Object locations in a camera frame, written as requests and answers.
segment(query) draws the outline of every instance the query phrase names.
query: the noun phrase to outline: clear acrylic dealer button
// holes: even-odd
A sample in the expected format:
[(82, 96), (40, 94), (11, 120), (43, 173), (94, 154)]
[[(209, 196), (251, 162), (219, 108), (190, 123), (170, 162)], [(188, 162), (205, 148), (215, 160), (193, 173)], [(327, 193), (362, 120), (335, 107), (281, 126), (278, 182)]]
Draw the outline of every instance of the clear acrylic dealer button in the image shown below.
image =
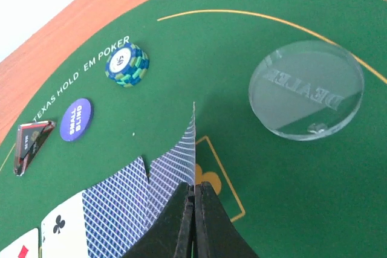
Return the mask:
[(346, 126), (360, 108), (363, 72), (351, 53), (319, 40), (277, 49), (255, 69), (249, 99), (274, 134), (315, 140)]

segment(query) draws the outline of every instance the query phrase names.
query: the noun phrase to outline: club symbol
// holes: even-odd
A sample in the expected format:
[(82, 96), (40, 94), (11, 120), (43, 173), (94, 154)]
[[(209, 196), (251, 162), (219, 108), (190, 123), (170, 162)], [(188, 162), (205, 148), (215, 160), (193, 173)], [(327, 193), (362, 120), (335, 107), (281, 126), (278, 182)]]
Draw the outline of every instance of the club symbol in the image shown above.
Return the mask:
[(66, 224), (65, 220), (62, 220), (62, 217), (60, 215), (58, 215), (58, 217), (56, 217), (56, 225), (54, 226), (54, 234), (56, 234), (56, 232), (58, 232), (58, 234), (60, 234), (60, 229), (63, 228)]
[(201, 169), (201, 166), (196, 163), (195, 165), (195, 183), (201, 184), (203, 181), (211, 183), (213, 190), (218, 195), (222, 189), (222, 182), (216, 172), (205, 172)]

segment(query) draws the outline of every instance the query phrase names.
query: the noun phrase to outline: bet line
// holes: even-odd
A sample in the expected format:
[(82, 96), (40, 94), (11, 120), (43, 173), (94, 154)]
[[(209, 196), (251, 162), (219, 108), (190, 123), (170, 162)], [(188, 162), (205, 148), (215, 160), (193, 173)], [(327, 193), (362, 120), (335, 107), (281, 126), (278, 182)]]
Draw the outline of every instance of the bet line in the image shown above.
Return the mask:
[(0, 166), (0, 172), (1, 172), (2, 168), (4, 167), (5, 163), (7, 162), (8, 158), (10, 157), (10, 155), (11, 155), (13, 149), (15, 148), (15, 145), (16, 145), (16, 143), (13, 144), (13, 146), (12, 146), (11, 150), (9, 151), (7, 157), (6, 157), (5, 160), (2, 162), (2, 164), (1, 164), (1, 166)]
[[(236, 14), (240, 14), (240, 15), (250, 15), (250, 16), (257, 16), (259, 18), (266, 18), (266, 19), (270, 19), (272, 21), (276, 21), (276, 22), (280, 22), (282, 24), (286, 24), (286, 25), (289, 25), (291, 27), (294, 27), (294, 28), (297, 28), (298, 30), (302, 30), (312, 36), (315, 36), (317, 37), (318, 39), (320, 40), (324, 40), (326, 42), (328, 42), (329, 44), (332, 44), (332, 45), (337, 45), (338, 47), (341, 47), (340, 45), (338, 45), (337, 43), (333, 42), (332, 40), (328, 39), (327, 37), (325, 36), (322, 36), (321, 34), (313, 31), (313, 30), (309, 30), (307, 29), (306, 27), (302, 27), (301, 25), (298, 25), (298, 24), (295, 24), (294, 22), (290, 22), (290, 21), (286, 21), (285, 19), (281, 19), (281, 18), (276, 18), (275, 16), (270, 16), (270, 15), (264, 15), (262, 13), (257, 13), (257, 12), (252, 12), (252, 11), (244, 11), (244, 10), (232, 10), (232, 9), (203, 9), (203, 10), (191, 10), (191, 11), (185, 11), (185, 12), (181, 12), (181, 13), (176, 13), (174, 15), (169, 15), (169, 16), (165, 16), (163, 18), (159, 18), (157, 19), (157, 21), (165, 21), (167, 19), (171, 19), (171, 18), (177, 18), (179, 16), (184, 16), (184, 15), (192, 15), (192, 14), (195, 14), (195, 13), (236, 13)], [(368, 71), (370, 71), (371, 73), (373, 73), (378, 79), (380, 79), (384, 84), (387, 85), (387, 78), (385, 76), (383, 76), (382, 74), (380, 74), (378, 71), (376, 71), (373, 67), (371, 67), (369, 64), (367, 64), (366, 62), (364, 62), (361, 58), (357, 57), (356, 55), (354, 55), (353, 53), (351, 53), (354, 58), (362, 65), (364, 66)]]

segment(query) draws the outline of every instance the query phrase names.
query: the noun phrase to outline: poker chip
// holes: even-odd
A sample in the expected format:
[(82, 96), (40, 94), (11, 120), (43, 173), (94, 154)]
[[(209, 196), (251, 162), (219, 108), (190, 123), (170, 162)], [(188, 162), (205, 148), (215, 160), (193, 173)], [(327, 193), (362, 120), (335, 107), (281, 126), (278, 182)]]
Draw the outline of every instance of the poker chip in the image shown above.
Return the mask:
[(60, 136), (70, 142), (79, 139), (87, 130), (92, 119), (92, 106), (89, 100), (76, 100), (66, 110), (60, 123)]
[(129, 88), (138, 84), (148, 69), (148, 55), (135, 44), (127, 43), (109, 56), (105, 74), (118, 85)]

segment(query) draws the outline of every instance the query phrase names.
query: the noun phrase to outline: poker table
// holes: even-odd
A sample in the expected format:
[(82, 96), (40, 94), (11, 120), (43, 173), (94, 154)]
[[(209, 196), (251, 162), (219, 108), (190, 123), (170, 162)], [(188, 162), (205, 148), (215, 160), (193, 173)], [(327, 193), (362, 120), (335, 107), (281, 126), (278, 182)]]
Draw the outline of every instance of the poker table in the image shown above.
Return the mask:
[[(260, 257), (386, 256), (386, 19), (384, 0), (149, 0), (121, 15), (58, 67), (2, 142), (0, 248), (138, 156), (149, 169), (183, 135), (195, 102), (197, 182), (218, 189)], [(105, 75), (109, 54), (125, 39), (150, 58), (133, 88)], [(362, 105), (332, 136), (286, 140), (255, 117), (249, 81), (276, 48), (315, 39), (357, 57)], [(94, 108), (82, 138), (64, 142), (56, 128), (16, 177), (17, 125), (60, 124), (78, 98)]]

